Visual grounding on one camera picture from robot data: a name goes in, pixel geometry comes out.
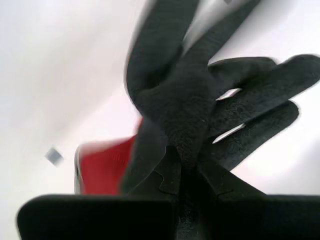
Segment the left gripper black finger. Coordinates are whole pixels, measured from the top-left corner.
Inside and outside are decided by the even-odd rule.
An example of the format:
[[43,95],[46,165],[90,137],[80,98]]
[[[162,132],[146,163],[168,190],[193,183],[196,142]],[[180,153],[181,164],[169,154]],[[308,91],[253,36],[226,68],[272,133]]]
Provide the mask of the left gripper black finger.
[[181,161],[170,146],[130,194],[42,195],[17,213],[23,240],[174,240]]
[[318,195],[267,195],[219,164],[198,165],[203,240],[318,240]]

